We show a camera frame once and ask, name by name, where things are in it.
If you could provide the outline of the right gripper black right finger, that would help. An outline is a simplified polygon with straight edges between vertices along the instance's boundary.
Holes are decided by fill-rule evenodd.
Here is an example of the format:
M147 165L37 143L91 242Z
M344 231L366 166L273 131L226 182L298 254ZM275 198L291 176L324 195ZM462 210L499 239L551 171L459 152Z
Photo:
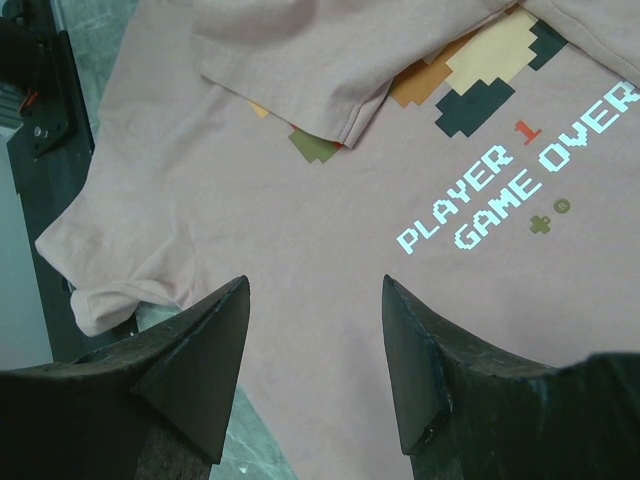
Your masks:
M502 350L386 277L384 347L417 479L635 479L639 357L549 367Z

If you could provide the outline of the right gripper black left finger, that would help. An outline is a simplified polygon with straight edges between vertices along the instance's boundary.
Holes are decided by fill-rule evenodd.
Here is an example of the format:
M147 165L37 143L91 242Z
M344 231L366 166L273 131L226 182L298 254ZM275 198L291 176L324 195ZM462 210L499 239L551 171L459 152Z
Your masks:
M71 363L1 375L5 479L206 479L221 461L250 317L240 276Z

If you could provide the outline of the pink t-shirt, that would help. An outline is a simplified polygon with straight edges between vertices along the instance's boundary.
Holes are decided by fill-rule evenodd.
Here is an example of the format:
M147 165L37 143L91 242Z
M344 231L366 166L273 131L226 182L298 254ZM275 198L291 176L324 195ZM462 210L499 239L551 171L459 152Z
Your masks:
M241 382L301 479L406 479L392 276L561 366L639 346L635 1L142 1L39 236L95 336L251 285Z

